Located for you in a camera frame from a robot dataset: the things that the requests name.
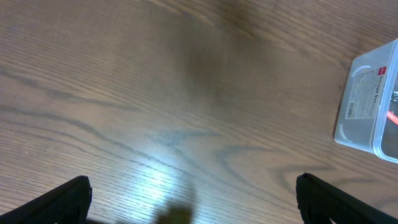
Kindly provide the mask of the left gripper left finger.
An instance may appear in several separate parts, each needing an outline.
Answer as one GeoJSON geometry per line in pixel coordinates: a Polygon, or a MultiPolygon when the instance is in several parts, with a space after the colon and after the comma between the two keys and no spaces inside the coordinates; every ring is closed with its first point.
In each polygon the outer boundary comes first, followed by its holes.
{"type": "Polygon", "coordinates": [[[89,178],[81,175],[1,215],[1,224],[85,223],[91,200],[89,178]]]}

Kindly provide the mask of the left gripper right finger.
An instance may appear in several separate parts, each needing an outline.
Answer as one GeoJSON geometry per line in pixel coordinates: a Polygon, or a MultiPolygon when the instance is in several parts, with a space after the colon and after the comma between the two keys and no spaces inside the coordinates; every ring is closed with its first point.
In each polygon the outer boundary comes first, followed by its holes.
{"type": "Polygon", "coordinates": [[[397,219],[304,173],[297,177],[298,209],[305,224],[397,224],[397,219]]]}

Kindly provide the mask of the clear plastic storage container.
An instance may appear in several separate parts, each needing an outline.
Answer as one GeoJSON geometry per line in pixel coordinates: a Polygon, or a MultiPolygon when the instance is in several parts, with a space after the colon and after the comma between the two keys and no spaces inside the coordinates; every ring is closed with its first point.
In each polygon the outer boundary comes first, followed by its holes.
{"type": "Polygon", "coordinates": [[[397,40],[356,57],[349,71],[336,122],[337,143],[397,163],[397,40]]]}

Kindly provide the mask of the small hammer with black grip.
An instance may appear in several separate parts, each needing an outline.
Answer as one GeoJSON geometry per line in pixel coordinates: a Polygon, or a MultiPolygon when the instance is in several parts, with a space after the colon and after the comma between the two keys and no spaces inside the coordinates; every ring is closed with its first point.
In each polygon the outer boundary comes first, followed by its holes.
{"type": "Polygon", "coordinates": [[[398,117],[394,114],[393,111],[387,112],[387,118],[392,121],[394,124],[398,125],[398,117]]]}

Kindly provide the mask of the silver ratchet wrench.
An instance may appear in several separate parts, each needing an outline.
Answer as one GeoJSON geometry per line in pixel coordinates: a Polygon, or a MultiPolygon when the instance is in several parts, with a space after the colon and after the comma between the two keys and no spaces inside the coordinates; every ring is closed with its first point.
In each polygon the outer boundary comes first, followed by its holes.
{"type": "Polygon", "coordinates": [[[398,102],[398,91],[393,91],[393,92],[392,92],[391,101],[392,101],[393,103],[397,103],[397,102],[398,102]]]}

